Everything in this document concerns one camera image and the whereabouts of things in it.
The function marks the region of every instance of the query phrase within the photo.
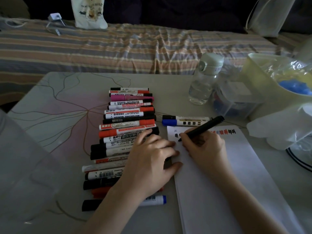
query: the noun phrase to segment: white table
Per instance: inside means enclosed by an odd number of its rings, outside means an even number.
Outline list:
[[[49,209],[27,224],[23,233],[70,233],[84,224],[92,212],[81,212],[83,191],[81,166],[92,164],[90,145],[98,143],[98,125],[109,102],[110,87],[149,87],[160,135],[167,137],[161,115],[216,116],[210,105],[188,101],[191,76],[149,74],[49,73],[8,113],[11,118],[53,156],[64,156],[76,176],[60,190]],[[307,233],[312,232],[312,174],[294,163],[285,151],[272,149],[263,139],[249,137],[247,121],[226,118],[237,124],[278,185]],[[139,208],[123,233],[182,233],[174,179],[165,186],[168,203]],[[10,230],[20,228],[8,226]]]

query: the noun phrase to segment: water bottle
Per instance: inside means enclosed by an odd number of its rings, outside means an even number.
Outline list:
[[[215,53],[204,53],[202,55],[189,89],[190,102],[203,105],[208,101],[223,62],[224,57]]]

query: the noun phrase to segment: pink marker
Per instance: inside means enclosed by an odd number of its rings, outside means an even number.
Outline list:
[[[153,96],[134,96],[134,95],[111,95],[111,101],[128,101],[128,100],[143,100],[143,99],[152,99]]]

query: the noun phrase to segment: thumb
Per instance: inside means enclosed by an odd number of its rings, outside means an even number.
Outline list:
[[[165,169],[165,182],[167,183],[170,178],[177,173],[177,171],[183,166],[182,162],[176,162],[172,164],[169,168]]]
[[[180,136],[181,136],[183,145],[186,147],[189,153],[192,153],[194,150],[198,148],[197,145],[193,143],[193,141],[188,137],[187,134],[181,133]]]

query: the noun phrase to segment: water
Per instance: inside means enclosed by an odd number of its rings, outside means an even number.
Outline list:
[[[197,105],[205,104],[208,101],[212,90],[213,88],[210,84],[203,84],[202,81],[199,80],[193,81],[189,89],[190,102]]]

